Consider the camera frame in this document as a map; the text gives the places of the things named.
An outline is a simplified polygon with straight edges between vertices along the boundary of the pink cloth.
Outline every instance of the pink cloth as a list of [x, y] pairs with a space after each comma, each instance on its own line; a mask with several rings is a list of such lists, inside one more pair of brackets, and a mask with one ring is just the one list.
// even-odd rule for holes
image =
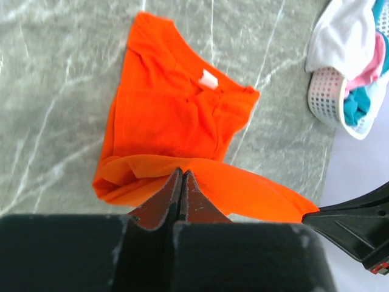
[[374, 51], [374, 57], [359, 76], [354, 80], [347, 82], [345, 98], [348, 97], [351, 90], [368, 85], [381, 76], [386, 51], [384, 37], [379, 32], [376, 32], [376, 49]]

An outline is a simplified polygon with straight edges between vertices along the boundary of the gray marble surface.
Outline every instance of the gray marble surface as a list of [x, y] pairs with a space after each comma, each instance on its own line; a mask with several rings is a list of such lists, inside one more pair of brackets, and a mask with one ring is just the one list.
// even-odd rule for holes
[[0, 1], [0, 215], [121, 213], [91, 188], [134, 15], [175, 20], [189, 45], [261, 90], [227, 163], [316, 201], [333, 131], [309, 112], [303, 65], [328, 0]]

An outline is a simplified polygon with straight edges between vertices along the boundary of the orange t-shirt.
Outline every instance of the orange t-shirt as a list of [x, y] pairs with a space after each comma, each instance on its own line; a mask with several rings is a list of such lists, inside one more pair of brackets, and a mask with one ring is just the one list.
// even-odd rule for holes
[[[258, 91], [202, 60], [170, 20], [139, 13], [127, 47], [93, 181], [100, 199], [136, 207], [180, 167], [226, 215], [301, 222], [318, 211], [292, 190], [222, 162]], [[199, 82], [203, 70], [217, 78], [216, 89]]]

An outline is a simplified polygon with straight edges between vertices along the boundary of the laundry basket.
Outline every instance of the laundry basket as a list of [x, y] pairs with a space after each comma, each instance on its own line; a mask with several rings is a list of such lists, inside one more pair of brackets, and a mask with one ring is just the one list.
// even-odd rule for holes
[[[382, 10], [377, 28], [389, 37], [388, 2]], [[371, 97], [368, 114], [358, 121], [358, 125], [348, 126], [343, 111], [346, 85], [347, 80], [334, 68], [322, 68], [315, 71], [308, 90], [308, 105], [312, 113], [326, 125], [344, 128], [352, 137], [362, 140], [366, 138], [373, 126], [384, 95]]]

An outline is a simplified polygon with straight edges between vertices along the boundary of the folded clothes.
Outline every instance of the folded clothes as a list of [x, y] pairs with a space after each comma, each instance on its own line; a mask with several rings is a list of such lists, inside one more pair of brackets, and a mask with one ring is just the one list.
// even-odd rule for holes
[[[371, 63], [375, 63], [377, 65], [377, 69], [374, 69], [374, 65], [371, 66], [371, 69], [367, 69], [365, 72], [365, 76], [363, 74], [361, 77], [357, 77], [355, 80], [348, 82], [347, 88], [346, 88], [346, 99], [343, 106], [343, 111], [345, 114], [345, 122], [348, 126], [356, 126], [358, 125], [358, 122], [361, 118], [365, 117], [369, 110], [371, 104], [375, 104], [376, 100], [380, 100], [380, 97], [376, 97], [376, 91], [370, 90], [371, 87], [367, 87], [366, 85], [371, 85], [374, 83], [375, 80], [379, 80], [377, 78], [377, 74], [380, 72], [379, 77], [386, 74], [389, 70], [389, 41], [388, 38], [382, 33], [377, 32], [377, 34], [380, 36], [379, 40], [376, 43], [376, 47], [382, 47], [384, 48], [384, 59], [383, 62], [377, 61], [381, 58], [381, 53], [377, 53], [375, 57], [377, 57], [376, 61], [372, 61]], [[386, 84], [382, 82], [376, 82], [376, 85], [373, 86], [373, 88], [376, 88], [377, 85], [380, 87], [384, 87], [386, 89]]]
[[373, 59], [375, 0], [332, 0], [312, 33], [305, 69], [332, 67], [347, 80], [360, 75]]
[[376, 48], [374, 50], [373, 59], [359, 76], [354, 80], [347, 81], [345, 98], [348, 97], [351, 90], [370, 84], [381, 76], [386, 50], [384, 36], [381, 33], [376, 32]]
[[301, 223], [317, 206], [222, 162], [258, 98], [258, 91], [193, 52], [172, 21], [139, 13], [92, 184], [97, 196], [136, 207], [179, 167], [194, 173], [201, 192], [225, 215]]

